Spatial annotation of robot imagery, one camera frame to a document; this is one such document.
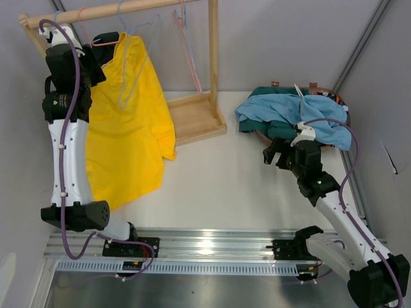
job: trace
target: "yellow shirt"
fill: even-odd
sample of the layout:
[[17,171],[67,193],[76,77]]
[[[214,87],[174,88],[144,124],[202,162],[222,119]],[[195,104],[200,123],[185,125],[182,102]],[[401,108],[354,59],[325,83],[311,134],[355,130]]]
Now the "yellow shirt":
[[[107,80],[91,89],[92,107],[87,135],[87,176],[96,201],[111,209],[161,186],[163,157],[175,158],[175,131],[170,111],[147,58],[141,37],[120,35],[114,58],[103,68]],[[125,87],[123,61],[126,52]]]

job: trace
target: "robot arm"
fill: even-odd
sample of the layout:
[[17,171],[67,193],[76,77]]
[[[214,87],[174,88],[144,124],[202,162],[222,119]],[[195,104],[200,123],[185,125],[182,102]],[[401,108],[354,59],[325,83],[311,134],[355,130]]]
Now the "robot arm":
[[[91,107],[91,87],[104,81],[105,76],[98,65],[91,48],[81,46],[68,25],[62,29],[69,35],[80,60],[80,91],[76,100],[70,123],[67,126],[64,144],[60,136],[64,119],[73,97],[75,69],[73,53],[65,37],[55,27],[46,28],[44,35],[51,47],[46,51],[46,63],[51,76],[46,79],[46,97],[42,107],[53,142],[54,186],[51,206],[41,210],[43,221],[61,227],[61,192],[66,192],[66,228],[77,232],[98,230],[100,234],[114,239],[129,240],[130,223],[110,215],[106,201],[94,201],[87,179],[85,166],[85,142],[89,126]],[[51,90],[51,82],[56,90]],[[64,161],[59,161],[60,148],[64,147]],[[66,187],[60,187],[60,174],[64,175]]]
[[[312,226],[296,232],[295,243],[304,246],[300,251],[324,261],[347,282],[351,297],[361,308],[377,307],[398,299],[394,282],[378,252],[394,272],[405,296],[410,271],[408,261],[403,255],[392,255],[377,240],[358,217],[354,205],[341,205],[339,184],[322,170],[321,149],[314,141],[313,129],[299,123],[297,131],[294,141],[275,138],[263,152],[264,161],[271,164],[275,153],[281,154],[276,166],[296,176],[301,194],[328,219],[345,244],[343,249],[320,228]],[[371,239],[374,246],[364,236]]]

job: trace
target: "wooden base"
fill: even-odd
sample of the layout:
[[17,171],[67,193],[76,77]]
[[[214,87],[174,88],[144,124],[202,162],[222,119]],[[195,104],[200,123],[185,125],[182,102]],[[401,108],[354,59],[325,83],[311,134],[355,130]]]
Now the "wooden base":
[[176,146],[216,137],[227,132],[227,125],[218,105],[216,117],[213,117],[209,92],[202,96],[193,95],[169,101],[168,106],[174,122]]

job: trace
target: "white wall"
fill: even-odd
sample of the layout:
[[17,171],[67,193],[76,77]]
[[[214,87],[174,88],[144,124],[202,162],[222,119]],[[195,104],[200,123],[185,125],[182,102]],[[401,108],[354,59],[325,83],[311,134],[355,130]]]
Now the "white wall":
[[[63,0],[66,9],[113,0]],[[332,87],[379,0],[219,0],[220,90],[252,90],[272,80],[283,85],[317,81]],[[209,87],[207,1],[188,3],[196,66]],[[173,7],[125,15],[131,28],[160,13],[163,29],[152,60],[164,90],[193,90]],[[92,36],[122,31],[117,17],[84,23]],[[153,29],[137,32],[146,46]]]
[[358,176],[371,227],[411,261],[411,2],[393,2],[341,95],[362,146]]
[[41,109],[47,65],[20,27],[21,13],[51,13],[48,0],[2,1],[0,12],[0,261],[17,254],[3,307],[26,307],[49,227],[40,220],[53,185],[51,142]]

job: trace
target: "light blue shirt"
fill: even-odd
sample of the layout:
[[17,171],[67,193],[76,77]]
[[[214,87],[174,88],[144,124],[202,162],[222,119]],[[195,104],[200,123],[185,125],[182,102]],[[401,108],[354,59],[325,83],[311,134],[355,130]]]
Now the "light blue shirt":
[[[305,95],[302,99],[293,94],[262,94],[251,96],[235,110],[239,121],[251,119],[259,122],[273,120],[290,123],[330,117],[347,122],[347,112],[331,98],[322,95]],[[341,150],[351,146],[351,133],[334,122],[319,121],[311,123],[315,139],[324,144],[333,144]]]

